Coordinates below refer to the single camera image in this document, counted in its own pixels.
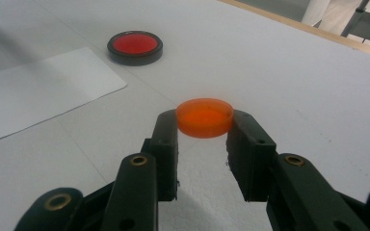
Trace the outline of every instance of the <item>orange translucent disc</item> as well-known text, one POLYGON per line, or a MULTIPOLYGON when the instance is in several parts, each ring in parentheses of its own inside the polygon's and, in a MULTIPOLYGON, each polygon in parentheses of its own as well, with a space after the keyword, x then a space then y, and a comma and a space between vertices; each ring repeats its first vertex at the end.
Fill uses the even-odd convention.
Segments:
POLYGON ((232 127, 233 108, 219 99, 192 99, 176 108, 176 119, 179 130, 190 137, 214 138, 232 127))

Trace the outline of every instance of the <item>table surface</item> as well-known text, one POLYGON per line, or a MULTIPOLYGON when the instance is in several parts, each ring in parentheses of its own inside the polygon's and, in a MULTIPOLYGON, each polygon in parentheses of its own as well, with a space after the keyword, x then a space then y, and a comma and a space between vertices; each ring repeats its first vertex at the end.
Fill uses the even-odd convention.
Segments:
MULTIPOLYGON (((253 115, 278 153, 309 159, 338 191, 370 192, 370 55, 218 1, 1 0, 0 70, 89 47, 128 86, 0 140, 0 230, 41 194, 112 182, 156 117, 213 97, 253 115), (164 55, 129 67, 106 43, 154 33, 164 55)), ((179 134, 178 200, 160 230, 271 230, 265 203, 246 203, 226 166, 225 136, 179 134)))

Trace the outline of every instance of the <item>white paper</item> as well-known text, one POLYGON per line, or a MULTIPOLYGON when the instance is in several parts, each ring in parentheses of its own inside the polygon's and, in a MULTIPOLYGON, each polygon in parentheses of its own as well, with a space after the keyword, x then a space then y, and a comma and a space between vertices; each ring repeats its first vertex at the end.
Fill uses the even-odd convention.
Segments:
POLYGON ((0 138, 126 86, 89 48, 0 71, 0 138))

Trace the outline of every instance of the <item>wooden floor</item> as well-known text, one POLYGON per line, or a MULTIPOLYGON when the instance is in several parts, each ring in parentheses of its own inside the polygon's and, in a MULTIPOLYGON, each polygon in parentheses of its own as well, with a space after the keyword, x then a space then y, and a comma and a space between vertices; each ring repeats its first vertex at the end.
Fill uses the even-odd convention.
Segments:
MULTIPOLYGON (((340 35, 360 2, 361 0, 331 0, 319 29, 340 35)), ((370 12, 370 2, 366 8, 366 11, 370 12)), ((348 38, 363 42, 363 38, 351 35, 348 38)))

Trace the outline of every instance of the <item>orange object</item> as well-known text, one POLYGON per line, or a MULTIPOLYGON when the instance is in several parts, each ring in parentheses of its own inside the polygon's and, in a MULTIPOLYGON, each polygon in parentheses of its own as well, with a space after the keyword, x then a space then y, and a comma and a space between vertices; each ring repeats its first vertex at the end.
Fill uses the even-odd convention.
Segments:
POLYGON ((219 99, 192 99, 176 108, 176 119, 179 130, 190 137, 214 138, 232 127, 233 108, 219 99))

